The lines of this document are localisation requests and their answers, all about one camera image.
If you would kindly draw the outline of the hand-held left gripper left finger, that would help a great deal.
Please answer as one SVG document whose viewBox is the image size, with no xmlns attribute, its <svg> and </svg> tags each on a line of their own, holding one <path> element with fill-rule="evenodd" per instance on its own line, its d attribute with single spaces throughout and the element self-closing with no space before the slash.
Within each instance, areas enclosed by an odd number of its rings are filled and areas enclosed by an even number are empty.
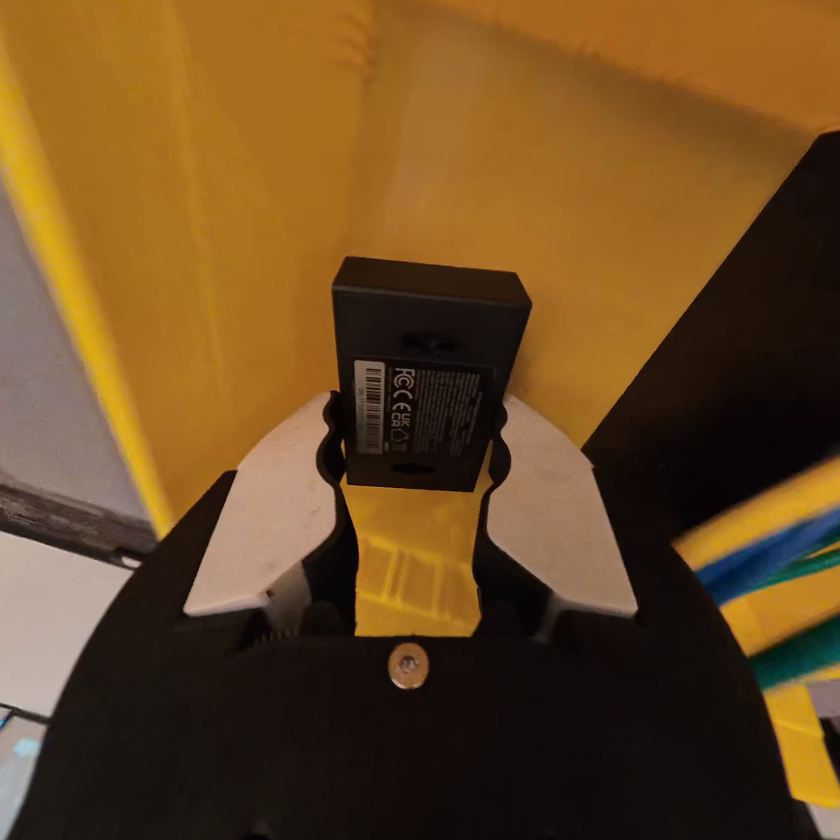
<svg viewBox="0 0 840 840">
<path fill-rule="evenodd" d="M 238 465 L 184 614 L 259 611 L 280 634 L 354 634 L 360 550 L 344 470 L 339 395 L 320 393 Z"/>
</svg>

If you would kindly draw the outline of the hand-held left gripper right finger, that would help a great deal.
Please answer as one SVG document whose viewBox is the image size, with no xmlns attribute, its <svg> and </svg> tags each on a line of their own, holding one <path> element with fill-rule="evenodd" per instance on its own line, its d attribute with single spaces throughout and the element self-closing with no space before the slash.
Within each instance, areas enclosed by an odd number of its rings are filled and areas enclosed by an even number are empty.
<svg viewBox="0 0 840 840">
<path fill-rule="evenodd" d="M 587 457 L 513 395 L 491 443 L 472 556 L 475 634 L 550 640 L 567 613 L 634 621 L 637 599 Z"/>
</svg>

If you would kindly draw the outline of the black network switch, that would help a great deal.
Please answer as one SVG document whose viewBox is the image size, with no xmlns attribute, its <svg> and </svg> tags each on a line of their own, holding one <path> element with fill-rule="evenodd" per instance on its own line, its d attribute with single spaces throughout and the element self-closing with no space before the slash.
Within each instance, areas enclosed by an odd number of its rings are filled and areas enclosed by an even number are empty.
<svg viewBox="0 0 840 840">
<path fill-rule="evenodd" d="M 345 258 L 332 314 L 348 483 L 473 491 L 531 310 L 514 272 Z"/>
</svg>

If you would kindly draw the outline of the yellow plastic bin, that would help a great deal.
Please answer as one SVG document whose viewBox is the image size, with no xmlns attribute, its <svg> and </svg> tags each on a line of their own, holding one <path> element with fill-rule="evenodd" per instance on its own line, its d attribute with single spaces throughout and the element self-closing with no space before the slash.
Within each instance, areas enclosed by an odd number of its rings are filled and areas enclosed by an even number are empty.
<svg viewBox="0 0 840 840">
<path fill-rule="evenodd" d="M 3 181 L 163 537 L 12 837 L 792 838 L 683 533 L 612 525 L 632 622 L 475 634 L 491 440 L 471 492 L 344 470 L 355 633 L 184 603 L 240 462 L 340 404 L 345 258 L 516 273 L 502 401 L 587 457 L 837 93 L 830 2 L 2 2 Z"/>
</svg>

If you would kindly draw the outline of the large black box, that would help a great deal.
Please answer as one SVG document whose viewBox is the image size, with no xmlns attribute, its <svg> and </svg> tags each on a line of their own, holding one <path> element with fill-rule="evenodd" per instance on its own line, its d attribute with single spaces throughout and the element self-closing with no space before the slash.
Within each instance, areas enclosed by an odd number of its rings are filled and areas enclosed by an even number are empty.
<svg viewBox="0 0 840 840">
<path fill-rule="evenodd" d="M 584 445 L 622 550 L 838 455 L 839 135 L 820 135 Z"/>
</svg>

